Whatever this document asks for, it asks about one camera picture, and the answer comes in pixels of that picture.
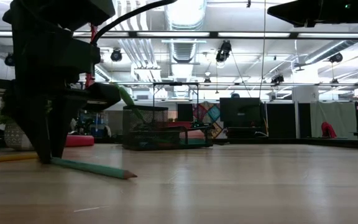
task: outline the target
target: cable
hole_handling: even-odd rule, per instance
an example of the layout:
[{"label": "cable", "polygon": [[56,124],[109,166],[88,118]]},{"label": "cable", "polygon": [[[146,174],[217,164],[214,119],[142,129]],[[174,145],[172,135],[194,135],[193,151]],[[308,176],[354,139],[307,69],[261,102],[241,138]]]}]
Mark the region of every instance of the cable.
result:
[{"label": "cable", "polygon": [[261,74],[262,78],[260,79],[259,99],[260,99],[260,94],[262,92],[262,83],[264,81],[265,45],[266,45],[266,0],[265,0],[265,9],[264,9],[264,47],[263,47],[263,54],[262,54],[262,74]]},{"label": "cable", "polygon": [[98,40],[100,39],[100,37],[105,34],[107,31],[111,30],[113,27],[115,27],[116,25],[120,24],[121,22],[130,19],[131,17],[134,17],[142,12],[148,11],[150,9],[154,9],[156,7],[161,7],[161,6],[166,6],[168,4],[172,4],[174,2],[176,2],[177,0],[161,0],[161,1],[157,1],[157,2],[153,2],[150,4],[147,4],[145,6],[142,6],[138,9],[135,9],[131,12],[128,12],[127,14],[119,17],[118,19],[116,19],[115,21],[112,21],[112,23],[106,25],[105,27],[103,27],[94,37],[94,39],[91,41],[91,44],[96,45],[98,43]]},{"label": "cable", "polygon": [[43,19],[42,17],[40,17],[39,15],[37,15],[33,10],[31,10],[27,4],[24,2],[25,0],[20,0],[19,2],[22,4],[23,8],[25,10],[27,10],[33,17],[35,20],[37,20],[38,22],[40,22],[41,24],[44,24],[50,28],[52,28],[53,30],[57,31],[57,32],[66,32],[67,30],[61,29],[59,26],[52,24],[49,21],[46,21],[45,19]]},{"label": "cable", "polygon": [[248,90],[248,88],[247,88],[247,85],[246,85],[246,83],[244,82],[244,79],[242,78],[241,72],[240,72],[239,67],[238,67],[238,65],[237,65],[236,58],[234,57],[233,50],[231,50],[231,54],[233,55],[234,63],[236,64],[237,71],[239,72],[239,75],[240,75],[240,77],[241,77],[241,82],[242,82],[242,84],[244,84],[244,87],[245,87],[246,90],[247,90],[247,93],[248,93],[248,95],[249,95],[249,98],[251,98],[251,94],[249,93],[249,90]]},{"label": "cable", "polygon": [[216,62],[216,93],[218,94],[218,62]]}]

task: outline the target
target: pipe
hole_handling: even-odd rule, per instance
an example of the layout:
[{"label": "pipe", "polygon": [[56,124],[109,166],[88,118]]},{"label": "pipe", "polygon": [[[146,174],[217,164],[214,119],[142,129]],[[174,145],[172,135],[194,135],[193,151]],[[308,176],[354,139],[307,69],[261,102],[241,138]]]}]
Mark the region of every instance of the pipe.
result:
[{"label": "pipe", "polygon": [[[135,0],[130,0],[130,2],[131,2],[131,9],[134,10],[135,7],[136,7]],[[140,6],[139,7],[142,7],[144,5],[145,5],[145,1],[140,1]],[[131,20],[132,27],[134,27],[135,29],[139,30],[139,27],[137,26],[136,17],[133,17],[133,18],[134,18],[134,20]],[[140,26],[141,26],[142,30],[148,30],[149,29],[147,27],[146,13],[140,14]],[[150,49],[147,47],[147,44],[148,44],[147,40],[139,39],[139,44],[140,44],[140,46],[142,47],[142,49],[144,51],[144,54],[146,56],[147,63],[149,65],[149,67],[157,68],[157,62],[153,61],[154,52],[153,52],[153,50],[150,51]]]},{"label": "pipe", "polygon": [[324,47],[316,50],[315,52],[309,54],[304,59],[305,64],[314,64],[317,62],[320,62],[326,58],[329,58],[333,55],[336,55],[337,53],[341,52],[342,50],[345,50],[355,44],[358,43],[358,40],[342,40],[342,41],[333,41]]},{"label": "pipe", "polygon": [[341,67],[341,66],[343,66],[343,65],[346,65],[346,63],[348,63],[348,62],[354,62],[354,61],[356,61],[356,63],[357,63],[357,60],[358,60],[358,56],[356,56],[356,57],[354,57],[354,58],[351,58],[351,59],[349,59],[349,60],[347,60],[347,61],[345,61],[345,62],[341,62],[341,63],[339,63],[339,64],[337,64],[337,65],[330,66],[329,68],[325,69],[324,71],[321,71],[320,73],[329,72],[329,71],[331,71],[332,69],[335,69],[335,68]]},{"label": "pipe", "polygon": [[[299,65],[304,66],[304,65],[311,65],[311,64],[320,62],[326,58],[336,55],[340,51],[345,50],[357,43],[358,43],[358,40],[342,40],[342,41],[334,40],[334,41],[330,42],[329,44],[326,44],[325,46],[321,47],[320,49],[303,57],[303,59],[301,60],[301,61],[303,61],[303,63],[300,63]],[[295,62],[296,56],[291,56],[286,60],[291,60],[292,62]],[[287,65],[284,67],[283,65],[286,63],[287,62],[283,62],[283,63],[277,65],[275,68],[271,69],[271,71],[266,73],[264,76],[266,76],[269,73],[272,73],[274,70],[284,71],[288,68],[291,68],[291,64],[289,66]]]},{"label": "pipe", "polygon": [[[123,16],[127,13],[127,1],[120,0],[120,3],[121,3],[121,15]],[[127,24],[127,21],[120,23],[120,25],[122,26],[123,30],[130,30],[130,28]],[[143,61],[142,56],[138,54],[140,52],[139,49],[137,48],[136,44],[133,43],[134,39],[124,40],[124,42],[126,42],[127,48],[131,51],[132,56],[135,58],[135,60],[137,62],[137,66],[138,67],[146,67],[146,63]]]},{"label": "pipe", "polygon": [[[116,14],[115,16],[113,16],[113,17],[111,18],[112,21],[116,20],[117,17],[118,17],[117,14]],[[121,29],[121,26],[120,26],[120,25],[116,26],[114,29],[117,30],[117,31],[121,31],[122,29]],[[127,41],[128,41],[127,39],[119,39],[119,40],[118,40],[118,43],[119,43],[119,45],[121,46],[121,48],[124,49],[125,53],[128,55],[129,60],[131,60],[131,62],[132,62],[133,64],[135,64],[137,68],[140,68],[140,67],[142,66],[142,64],[141,64],[139,61],[137,61],[136,58],[134,58],[133,52],[132,52],[131,48],[128,47],[128,42],[127,42]]]},{"label": "pipe", "polygon": [[151,60],[153,61],[153,66],[155,68],[158,68],[157,65],[157,59],[155,59],[155,54],[154,54],[154,49],[153,49],[153,45],[152,45],[152,40],[151,39],[146,39],[146,47],[148,48],[149,52],[150,52],[150,56],[151,56]]}]

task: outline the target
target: green plastic piece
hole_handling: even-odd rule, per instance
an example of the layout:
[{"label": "green plastic piece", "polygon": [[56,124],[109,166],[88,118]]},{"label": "green plastic piece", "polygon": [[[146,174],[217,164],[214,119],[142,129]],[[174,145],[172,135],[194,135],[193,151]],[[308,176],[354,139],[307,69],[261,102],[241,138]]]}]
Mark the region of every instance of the green plastic piece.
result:
[{"label": "green plastic piece", "polygon": [[122,169],[117,169],[117,168],[102,166],[102,165],[96,165],[96,164],[89,164],[89,163],[85,163],[85,162],[71,161],[68,159],[59,159],[59,158],[55,158],[55,157],[53,157],[50,160],[50,162],[52,164],[67,167],[67,168],[72,168],[72,169],[76,169],[76,170],[91,172],[94,174],[101,174],[101,175],[106,175],[109,177],[124,179],[124,170],[122,170]]},{"label": "green plastic piece", "polygon": [[[117,85],[117,83],[114,83],[113,85],[118,88],[119,95],[127,106],[135,105],[134,100],[132,99],[132,97],[128,94],[128,92],[123,87]],[[132,111],[139,119],[141,119],[143,121],[143,123],[146,123],[146,121],[144,120],[142,114],[139,112],[138,109],[135,108],[135,109],[132,109]]]}]

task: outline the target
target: ceiling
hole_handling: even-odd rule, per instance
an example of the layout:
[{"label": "ceiling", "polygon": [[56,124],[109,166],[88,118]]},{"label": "ceiling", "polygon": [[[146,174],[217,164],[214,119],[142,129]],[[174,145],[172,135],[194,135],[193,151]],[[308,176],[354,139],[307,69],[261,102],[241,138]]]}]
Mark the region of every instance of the ceiling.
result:
[{"label": "ceiling", "polygon": [[[9,30],[8,24],[1,20],[3,13],[8,9],[9,0],[0,2],[0,30]],[[269,0],[267,7],[274,4],[288,2],[288,0]],[[356,32],[358,24],[317,25],[314,28],[294,28],[292,25],[267,15],[264,11],[264,2],[252,1],[251,7],[246,8],[246,3],[236,0],[208,0],[202,30],[205,31],[274,31],[274,32]],[[167,30],[163,8],[147,12],[147,25],[150,30]],[[89,30],[88,26],[80,30]],[[205,73],[210,72],[211,80],[218,82],[241,82],[240,75],[248,82],[260,82],[262,74],[267,75],[268,82],[274,73],[268,75],[273,68],[284,60],[294,55],[308,55],[321,47],[329,44],[331,40],[244,40],[232,39],[232,55],[226,60],[223,68],[217,68],[214,55],[222,44],[221,39],[206,39],[198,44],[196,57],[191,71],[191,80],[202,82]],[[151,39],[155,58],[161,68],[161,77],[172,76],[171,56],[169,44],[162,43],[161,39]],[[125,52],[120,62],[113,62],[110,54],[113,48],[119,48],[117,39],[101,39],[99,46],[102,49],[103,63],[100,65],[109,72],[115,81],[134,81],[131,76],[132,62]],[[12,50],[11,39],[0,39],[0,53],[8,53]],[[341,52],[344,60],[334,64],[331,69],[329,62],[318,62],[313,65],[318,71],[320,82],[328,83],[333,75],[350,73],[358,70],[358,44]],[[293,70],[285,70],[285,81],[290,82]],[[358,82],[358,77],[350,78],[346,82]]]}]

